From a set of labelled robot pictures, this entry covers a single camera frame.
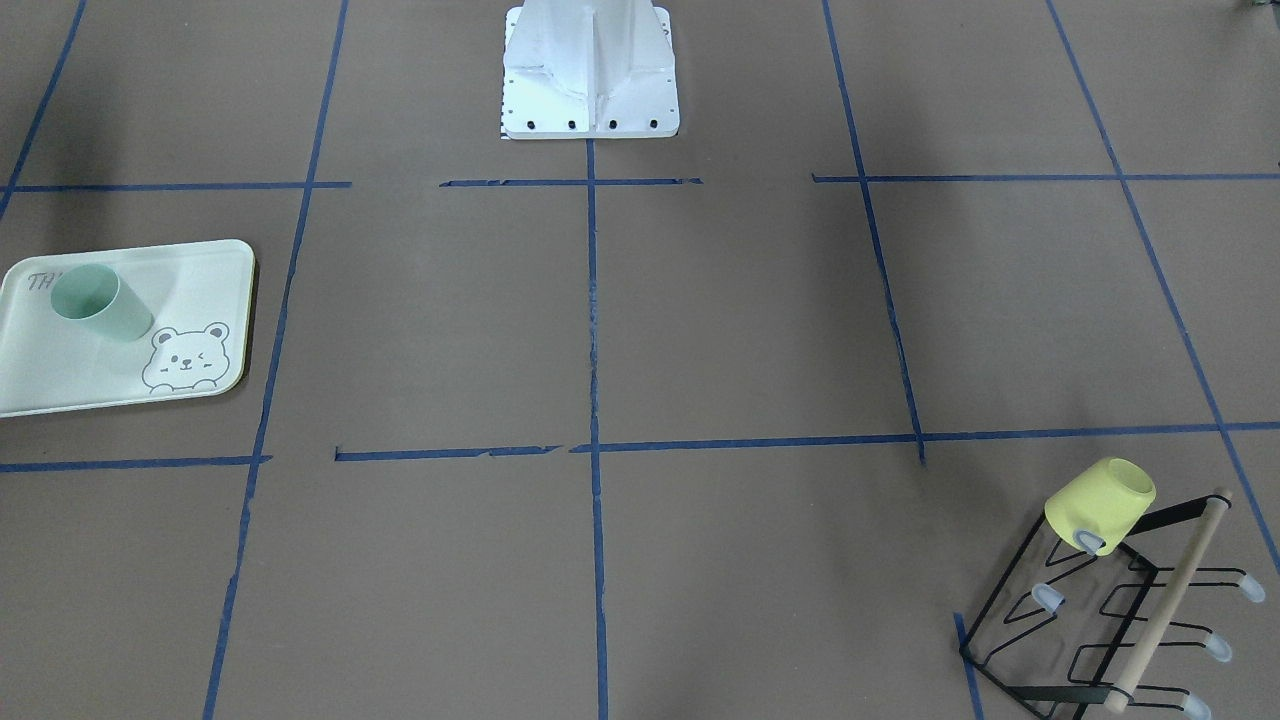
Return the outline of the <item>white pedestal column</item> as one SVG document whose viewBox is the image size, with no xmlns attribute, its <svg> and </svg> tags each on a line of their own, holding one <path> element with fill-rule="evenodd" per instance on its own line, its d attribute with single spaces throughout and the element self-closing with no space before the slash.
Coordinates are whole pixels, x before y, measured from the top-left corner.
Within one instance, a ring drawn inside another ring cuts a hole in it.
<svg viewBox="0 0 1280 720">
<path fill-rule="evenodd" d="M 503 27 L 503 138 L 678 133 L 667 9 L 652 1 L 525 1 L 506 13 Z"/>
</svg>

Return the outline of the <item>cream bear tray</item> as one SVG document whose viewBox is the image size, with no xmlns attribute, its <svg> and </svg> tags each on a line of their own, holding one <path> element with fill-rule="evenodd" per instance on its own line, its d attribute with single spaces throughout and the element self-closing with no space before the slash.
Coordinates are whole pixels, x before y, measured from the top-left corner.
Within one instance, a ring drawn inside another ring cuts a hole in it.
<svg viewBox="0 0 1280 720">
<path fill-rule="evenodd" d="M 60 316 L 52 291 L 78 266 L 113 269 L 148 311 L 134 340 Z M 3 415 L 216 396 L 244 373 L 256 258 L 241 240 L 27 258 L 3 279 Z"/>
</svg>

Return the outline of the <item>pale green cup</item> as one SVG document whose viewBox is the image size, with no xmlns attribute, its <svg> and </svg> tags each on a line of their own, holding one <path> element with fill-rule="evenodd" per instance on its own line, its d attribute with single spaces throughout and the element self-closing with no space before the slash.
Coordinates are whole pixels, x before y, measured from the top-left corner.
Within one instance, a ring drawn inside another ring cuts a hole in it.
<svg viewBox="0 0 1280 720">
<path fill-rule="evenodd" d="M 101 264 L 74 266 L 54 283 L 50 306 L 73 325 L 114 342 L 147 334 L 154 314 L 125 279 Z"/>
</svg>

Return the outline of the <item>yellow cup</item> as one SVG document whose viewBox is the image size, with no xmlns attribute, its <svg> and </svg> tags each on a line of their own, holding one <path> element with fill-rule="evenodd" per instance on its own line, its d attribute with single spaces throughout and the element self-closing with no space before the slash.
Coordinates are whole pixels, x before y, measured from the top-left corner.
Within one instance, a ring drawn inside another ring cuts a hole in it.
<svg viewBox="0 0 1280 720">
<path fill-rule="evenodd" d="M 1146 470 L 1102 457 L 1044 501 L 1044 519 L 1062 542 L 1102 557 L 1117 550 L 1156 496 Z"/>
</svg>

